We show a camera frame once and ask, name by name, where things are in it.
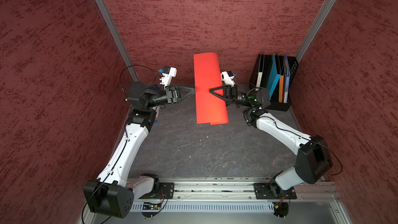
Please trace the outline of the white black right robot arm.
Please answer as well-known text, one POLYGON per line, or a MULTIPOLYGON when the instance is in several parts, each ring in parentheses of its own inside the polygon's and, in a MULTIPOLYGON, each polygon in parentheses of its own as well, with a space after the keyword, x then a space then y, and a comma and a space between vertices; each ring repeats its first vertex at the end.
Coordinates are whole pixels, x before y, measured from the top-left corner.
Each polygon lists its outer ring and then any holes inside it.
POLYGON ((243 93, 236 86, 225 85, 212 88, 209 92, 227 105, 245 106, 243 116, 248 126, 268 133, 296 155, 293 167, 270 180, 268 190, 271 197, 283 198, 288 190, 297 185, 314 184, 333 167, 330 150, 322 137, 302 133, 268 112, 271 102, 266 88, 256 87, 243 93))

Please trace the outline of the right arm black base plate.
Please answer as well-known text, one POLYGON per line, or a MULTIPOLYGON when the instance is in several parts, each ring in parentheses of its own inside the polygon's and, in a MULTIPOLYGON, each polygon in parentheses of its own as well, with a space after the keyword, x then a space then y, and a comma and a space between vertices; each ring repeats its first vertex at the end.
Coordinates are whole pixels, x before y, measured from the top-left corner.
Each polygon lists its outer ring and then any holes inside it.
POLYGON ((288 190, 279 188, 276 183, 254 183, 254 192, 257 200, 296 200, 297 195, 293 187, 288 190))

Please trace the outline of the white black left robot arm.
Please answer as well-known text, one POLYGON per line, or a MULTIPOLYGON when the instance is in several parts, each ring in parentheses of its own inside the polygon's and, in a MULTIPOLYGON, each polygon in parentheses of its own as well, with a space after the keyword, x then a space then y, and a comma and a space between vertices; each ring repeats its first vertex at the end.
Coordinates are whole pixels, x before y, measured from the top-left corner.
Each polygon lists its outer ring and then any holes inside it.
POLYGON ((155 123, 155 107, 177 104, 194 94, 193 88, 183 86, 159 89, 147 87, 141 82, 132 83, 126 97, 132 109, 123 126, 123 137, 97 179, 86 182, 84 209, 108 217, 125 218, 134 201, 145 195, 164 200, 165 192, 160 188, 157 175, 145 173, 129 183, 129 172, 140 146, 155 123))

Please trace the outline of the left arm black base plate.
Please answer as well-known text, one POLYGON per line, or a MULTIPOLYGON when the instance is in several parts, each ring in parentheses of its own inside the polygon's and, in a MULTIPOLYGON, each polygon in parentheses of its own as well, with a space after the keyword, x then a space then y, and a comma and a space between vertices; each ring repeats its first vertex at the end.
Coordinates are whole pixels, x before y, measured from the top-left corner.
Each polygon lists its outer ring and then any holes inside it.
POLYGON ((150 193, 143 195, 140 199, 170 200, 173 199, 174 188, 174 183, 160 182, 158 184, 155 184, 153 190, 150 193))

